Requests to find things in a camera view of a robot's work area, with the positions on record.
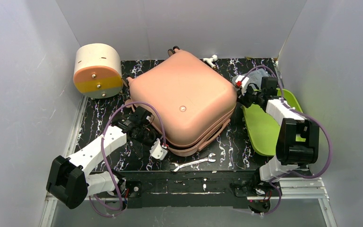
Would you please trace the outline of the pink hard-shell suitcase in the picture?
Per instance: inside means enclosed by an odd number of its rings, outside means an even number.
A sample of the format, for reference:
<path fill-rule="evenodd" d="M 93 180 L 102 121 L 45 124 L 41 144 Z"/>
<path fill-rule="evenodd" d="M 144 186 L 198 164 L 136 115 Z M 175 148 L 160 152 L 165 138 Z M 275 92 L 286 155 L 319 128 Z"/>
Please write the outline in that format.
<path fill-rule="evenodd" d="M 209 145 L 230 122 L 237 102 L 233 84 L 188 51 L 175 46 L 149 71 L 128 77 L 132 109 L 154 115 L 169 150 L 187 157 Z"/>

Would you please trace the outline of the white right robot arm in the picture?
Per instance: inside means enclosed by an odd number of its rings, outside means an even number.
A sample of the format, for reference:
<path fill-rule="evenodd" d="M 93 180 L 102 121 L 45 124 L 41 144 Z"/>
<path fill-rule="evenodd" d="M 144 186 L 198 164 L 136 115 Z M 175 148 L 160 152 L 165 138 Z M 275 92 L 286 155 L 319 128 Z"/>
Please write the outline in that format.
<path fill-rule="evenodd" d="M 263 77 L 261 87 L 250 83 L 247 76 L 237 76 L 234 83 L 238 102 L 245 107 L 258 105 L 280 127 L 274 157 L 259 168 L 261 182 L 277 182 L 300 165 L 317 161 L 320 127 L 277 94 L 277 78 Z"/>

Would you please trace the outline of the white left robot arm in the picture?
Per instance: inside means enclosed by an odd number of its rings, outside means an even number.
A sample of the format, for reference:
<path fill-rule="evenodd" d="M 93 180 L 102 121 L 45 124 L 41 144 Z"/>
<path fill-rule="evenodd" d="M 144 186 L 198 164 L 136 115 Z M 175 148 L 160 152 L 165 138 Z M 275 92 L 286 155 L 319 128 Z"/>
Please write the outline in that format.
<path fill-rule="evenodd" d="M 48 176 L 46 190 L 68 208 L 78 207 L 85 198 L 96 197 L 102 192 L 114 192 L 124 202 L 123 190 L 126 180 L 116 174 L 110 166 L 107 171 L 92 174 L 95 167 L 128 142 L 150 147 L 150 156 L 163 160 L 167 155 L 167 142 L 164 124 L 159 112 L 150 104 L 132 102 L 137 105 L 128 117 L 118 115 L 117 109 L 110 117 L 103 133 L 67 157 L 57 156 Z"/>

